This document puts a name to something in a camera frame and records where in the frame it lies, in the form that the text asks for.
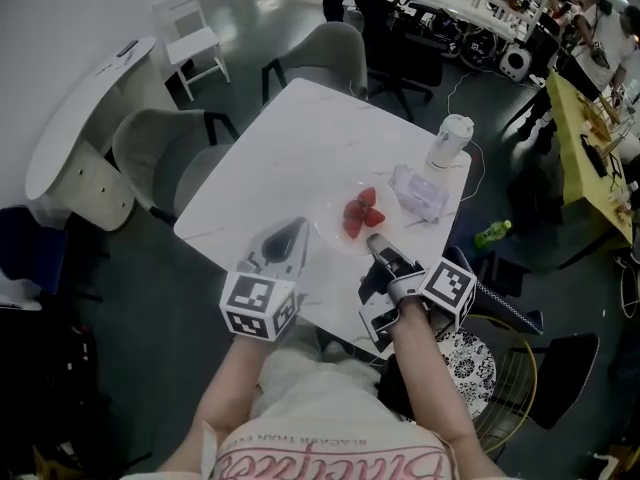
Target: strawberry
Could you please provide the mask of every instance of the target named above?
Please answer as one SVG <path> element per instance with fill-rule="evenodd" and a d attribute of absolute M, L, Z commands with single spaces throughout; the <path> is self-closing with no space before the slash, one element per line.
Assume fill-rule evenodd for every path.
<path fill-rule="evenodd" d="M 369 208 L 369 211 L 364 216 L 364 223 L 365 226 L 375 228 L 378 224 L 384 222 L 385 218 L 384 213 L 379 212 L 375 208 Z"/>
<path fill-rule="evenodd" d="M 373 187 L 365 188 L 358 194 L 358 201 L 364 203 L 367 207 L 376 205 L 376 189 Z"/>
<path fill-rule="evenodd" d="M 362 221 L 362 219 L 364 218 L 364 213 L 365 210 L 364 208 L 362 208 L 362 205 L 354 199 L 352 201 L 349 201 L 344 207 L 342 216 L 345 219 L 357 219 Z"/>
<path fill-rule="evenodd" d="M 362 220 L 360 219 L 344 219 L 342 228 L 351 238 L 356 238 L 360 234 L 362 228 Z"/>

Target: gray chair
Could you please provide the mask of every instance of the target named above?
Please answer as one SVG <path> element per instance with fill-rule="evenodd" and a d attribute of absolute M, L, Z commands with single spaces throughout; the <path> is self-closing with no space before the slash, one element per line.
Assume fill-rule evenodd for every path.
<path fill-rule="evenodd" d="M 169 224 L 229 151 L 218 144 L 219 120 L 235 141 L 225 114 L 144 109 L 128 115 L 113 137 L 113 156 L 140 205 Z"/>
<path fill-rule="evenodd" d="M 262 68 L 262 103 L 269 101 L 269 72 L 273 69 L 282 87 L 285 71 L 301 67 L 325 68 L 344 83 L 344 92 L 357 98 L 367 94 L 367 59 L 358 30 L 346 23 L 318 25 L 300 44 Z"/>

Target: speaker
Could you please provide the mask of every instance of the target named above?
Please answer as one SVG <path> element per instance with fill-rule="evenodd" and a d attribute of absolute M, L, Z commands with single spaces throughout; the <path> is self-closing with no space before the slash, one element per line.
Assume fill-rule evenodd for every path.
<path fill-rule="evenodd" d="M 512 44 L 500 59 L 500 71 L 514 82 L 522 82 L 531 66 L 531 54 L 520 44 Z"/>

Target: forearm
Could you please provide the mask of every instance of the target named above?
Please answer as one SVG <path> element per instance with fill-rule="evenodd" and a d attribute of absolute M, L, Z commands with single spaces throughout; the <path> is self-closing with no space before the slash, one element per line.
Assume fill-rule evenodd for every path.
<path fill-rule="evenodd" d="M 402 305 L 391 328 L 393 346 L 416 423 L 436 432 L 455 452 L 460 478 L 502 477 L 482 451 L 467 406 L 442 360 L 421 305 Z"/>
<path fill-rule="evenodd" d="M 273 344 L 238 336 L 205 390 L 184 441 L 159 471 L 200 472 L 202 423 L 220 443 L 249 419 L 251 404 L 265 359 Z"/>
<path fill-rule="evenodd" d="M 627 76 L 627 70 L 621 66 L 618 66 L 615 75 L 613 75 L 613 79 L 611 80 L 611 85 L 613 85 L 614 89 L 617 89 L 624 83 L 624 79 Z"/>
<path fill-rule="evenodd" d="M 587 44 L 589 48 L 593 47 L 593 38 L 591 37 L 591 27 L 589 26 L 589 22 L 584 18 L 584 16 L 576 16 L 575 21 L 576 29 L 578 33 L 582 37 L 583 41 Z"/>
<path fill-rule="evenodd" d="M 260 371 L 272 349 L 272 343 L 237 336 L 202 395 L 194 424 L 205 421 L 230 433 L 246 423 Z"/>

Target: person's hand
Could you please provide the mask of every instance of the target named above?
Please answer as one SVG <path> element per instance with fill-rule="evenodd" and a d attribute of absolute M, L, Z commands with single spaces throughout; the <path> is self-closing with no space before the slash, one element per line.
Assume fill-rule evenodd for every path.
<path fill-rule="evenodd" d="M 624 86 L 618 85 L 611 90 L 611 104 L 613 108 L 618 108 L 624 100 Z"/>
<path fill-rule="evenodd" d="M 391 328 L 392 336 L 395 332 L 402 332 L 404 329 L 411 329 L 415 325 L 429 326 L 427 318 L 427 308 L 420 297 L 406 297 L 398 305 L 400 318 Z"/>

